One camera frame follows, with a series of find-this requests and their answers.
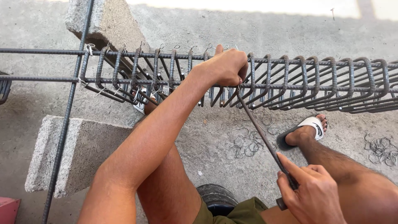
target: concrete ground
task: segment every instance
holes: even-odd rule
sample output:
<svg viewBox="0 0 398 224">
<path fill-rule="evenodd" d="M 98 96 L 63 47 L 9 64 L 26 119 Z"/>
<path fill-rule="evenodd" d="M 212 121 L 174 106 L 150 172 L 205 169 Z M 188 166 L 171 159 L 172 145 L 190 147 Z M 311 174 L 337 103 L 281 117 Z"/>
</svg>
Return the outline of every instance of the concrete ground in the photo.
<svg viewBox="0 0 398 224">
<path fill-rule="evenodd" d="M 358 0 L 358 17 L 286 14 L 272 12 L 210 11 L 198 9 L 157 8 L 129 2 L 148 43 L 165 49 L 175 44 L 185 52 L 198 45 L 204 51 L 208 43 L 236 44 L 239 50 L 252 51 L 256 57 L 270 53 L 273 58 L 288 54 L 319 58 L 398 59 L 398 22 L 382 20 L 375 15 L 370 0 Z M 0 0 L 0 47 L 37 49 L 77 49 L 79 40 L 64 25 L 67 10 L 65 1 Z M 20 76 L 70 77 L 76 63 L 75 56 L 0 54 L 0 70 Z M 88 77 L 96 71 L 96 62 L 88 68 Z M 106 68 L 104 73 L 111 74 Z M 40 223 L 47 192 L 26 193 L 24 183 L 33 153 L 41 120 L 47 114 L 64 116 L 69 93 L 68 83 L 39 83 L 14 81 L 7 102 L 0 106 L 0 195 L 21 198 L 17 223 Z M 139 116 L 124 103 L 111 101 L 86 89 L 77 89 L 71 117 L 131 126 Z M 273 115 L 271 131 L 281 133 L 308 110 L 288 112 L 258 109 L 258 119 Z M 363 149 L 365 131 L 378 136 L 397 136 L 396 112 L 351 115 L 327 112 L 329 130 L 321 142 L 363 165 L 375 169 L 398 183 L 398 167 L 374 165 Z M 239 201 L 257 196 L 267 206 L 274 206 L 280 197 L 276 185 L 277 165 L 268 152 L 253 157 L 234 158 L 229 149 L 238 134 L 236 127 L 254 127 L 243 111 L 235 108 L 196 107 L 182 128 L 176 145 L 185 169 L 195 186 L 203 183 L 221 184 L 230 189 Z M 223 126 L 223 122 L 236 126 Z M 275 136 L 267 135 L 271 141 Z M 298 149 L 286 155 L 297 165 L 306 165 Z M 72 196 L 54 199 L 49 223 L 76 221 L 86 190 Z M 138 209 L 138 223 L 146 223 Z"/>
</svg>

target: leg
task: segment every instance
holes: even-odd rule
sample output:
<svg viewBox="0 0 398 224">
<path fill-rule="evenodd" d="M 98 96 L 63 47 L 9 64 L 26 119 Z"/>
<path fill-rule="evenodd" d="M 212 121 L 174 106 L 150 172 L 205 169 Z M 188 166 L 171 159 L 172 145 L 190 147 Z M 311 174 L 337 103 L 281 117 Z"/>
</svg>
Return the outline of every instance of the leg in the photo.
<svg viewBox="0 0 398 224">
<path fill-rule="evenodd" d="M 145 114 L 155 107 L 149 102 L 145 106 Z M 175 145 L 159 167 L 140 185 L 137 194 L 151 224 L 193 223 L 202 203 L 198 191 L 185 173 Z"/>
<path fill-rule="evenodd" d="M 318 118 L 326 130 L 324 115 Z M 304 126 L 286 136 L 309 164 L 323 165 L 338 184 L 340 205 L 348 224 L 397 223 L 398 187 L 385 176 L 315 141 L 315 129 Z M 289 211 L 277 207 L 262 214 L 267 223 L 297 223 Z"/>
</svg>

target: shorts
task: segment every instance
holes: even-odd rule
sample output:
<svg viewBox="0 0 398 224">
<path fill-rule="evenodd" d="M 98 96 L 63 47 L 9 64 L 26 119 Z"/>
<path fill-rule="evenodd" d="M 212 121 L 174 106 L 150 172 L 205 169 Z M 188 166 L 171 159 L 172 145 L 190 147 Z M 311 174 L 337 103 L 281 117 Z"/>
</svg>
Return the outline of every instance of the shorts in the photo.
<svg viewBox="0 0 398 224">
<path fill-rule="evenodd" d="M 241 203 L 227 216 L 215 216 L 207 209 L 202 200 L 198 216 L 193 224 L 265 224 L 260 212 L 268 209 L 260 199 L 253 197 Z"/>
</svg>

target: concrete block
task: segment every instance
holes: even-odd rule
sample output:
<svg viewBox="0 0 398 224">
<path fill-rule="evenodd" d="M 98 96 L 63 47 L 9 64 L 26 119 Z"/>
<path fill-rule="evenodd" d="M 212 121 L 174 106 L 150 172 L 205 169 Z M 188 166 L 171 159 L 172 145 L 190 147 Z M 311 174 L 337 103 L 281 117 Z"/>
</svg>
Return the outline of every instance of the concrete block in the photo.
<svg viewBox="0 0 398 224">
<path fill-rule="evenodd" d="M 65 24 L 79 39 L 82 36 L 87 5 L 88 0 L 69 0 Z M 126 46 L 129 52 L 135 52 L 141 41 L 145 43 L 142 46 L 143 52 L 149 53 L 149 44 L 125 0 L 94 0 L 86 43 L 93 43 L 100 50 L 110 42 L 113 51 Z M 141 67 L 146 68 L 144 59 L 139 61 Z"/>
<path fill-rule="evenodd" d="M 63 117 L 43 118 L 25 182 L 27 192 L 48 190 L 62 123 Z M 130 132 L 129 127 L 71 118 L 54 197 L 71 195 L 90 186 L 98 167 Z"/>
</svg>

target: man's arm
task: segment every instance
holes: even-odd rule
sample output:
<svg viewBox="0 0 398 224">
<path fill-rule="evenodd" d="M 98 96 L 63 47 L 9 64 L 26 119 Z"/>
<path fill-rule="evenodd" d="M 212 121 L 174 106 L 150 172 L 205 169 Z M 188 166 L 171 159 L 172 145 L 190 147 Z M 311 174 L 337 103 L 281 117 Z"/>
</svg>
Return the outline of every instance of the man's arm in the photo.
<svg viewBox="0 0 398 224">
<path fill-rule="evenodd" d="M 160 165 L 189 114 L 215 83 L 242 83 L 247 56 L 235 49 L 195 66 L 181 85 L 130 134 L 98 168 L 84 200 L 79 223 L 135 223 L 135 193 Z"/>
</svg>

